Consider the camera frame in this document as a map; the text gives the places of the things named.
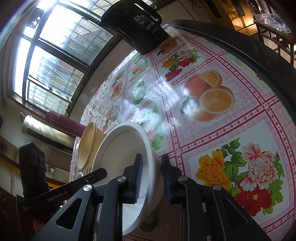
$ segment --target floral tablecloth pattern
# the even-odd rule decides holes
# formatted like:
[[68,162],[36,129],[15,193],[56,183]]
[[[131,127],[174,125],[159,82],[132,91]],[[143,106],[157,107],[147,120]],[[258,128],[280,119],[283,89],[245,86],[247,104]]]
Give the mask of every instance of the floral tablecloth pattern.
[[[159,156],[168,153],[197,183],[221,184],[272,240],[281,240],[295,221],[294,122],[260,73],[204,38],[164,28],[171,38],[146,55],[132,51],[81,123],[95,121],[104,133],[139,123]],[[78,143],[70,181],[79,171]]]

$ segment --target maroon thermos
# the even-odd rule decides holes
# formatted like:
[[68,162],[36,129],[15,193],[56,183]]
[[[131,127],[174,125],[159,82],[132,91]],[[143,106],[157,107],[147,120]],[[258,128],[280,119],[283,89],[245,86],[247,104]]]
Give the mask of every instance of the maroon thermos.
[[66,131],[74,136],[81,137],[86,126],[71,120],[64,115],[61,115],[53,110],[50,110],[46,116],[45,121],[55,127]]

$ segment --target window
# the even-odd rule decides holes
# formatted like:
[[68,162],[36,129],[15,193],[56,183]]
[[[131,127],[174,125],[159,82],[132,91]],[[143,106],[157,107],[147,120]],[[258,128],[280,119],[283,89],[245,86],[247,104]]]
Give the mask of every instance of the window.
[[119,39],[99,27],[117,1],[40,0],[19,40],[13,92],[42,111],[68,115],[90,73]]

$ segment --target orange flower print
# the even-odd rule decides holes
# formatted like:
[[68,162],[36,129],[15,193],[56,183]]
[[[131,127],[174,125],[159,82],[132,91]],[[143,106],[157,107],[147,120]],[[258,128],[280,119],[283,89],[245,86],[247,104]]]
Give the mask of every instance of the orange flower print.
[[172,58],[168,58],[166,61],[163,62],[162,68],[169,68],[171,65],[173,65],[175,62],[172,61]]
[[224,156],[221,150],[212,151],[212,157],[209,155],[201,156],[198,159],[200,168],[195,174],[198,180],[205,182],[205,186],[212,186],[213,184],[220,184],[224,189],[231,188],[231,182],[227,174],[223,171],[225,168]]

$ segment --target beige bowl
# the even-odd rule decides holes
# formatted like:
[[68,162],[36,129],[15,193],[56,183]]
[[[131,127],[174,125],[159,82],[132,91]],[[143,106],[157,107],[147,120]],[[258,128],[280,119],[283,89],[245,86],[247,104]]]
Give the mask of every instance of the beige bowl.
[[90,122],[85,128],[78,147],[77,165],[79,170],[83,171],[92,167],[96,152],[105,138],[105,134],[98,129],[95,122]]

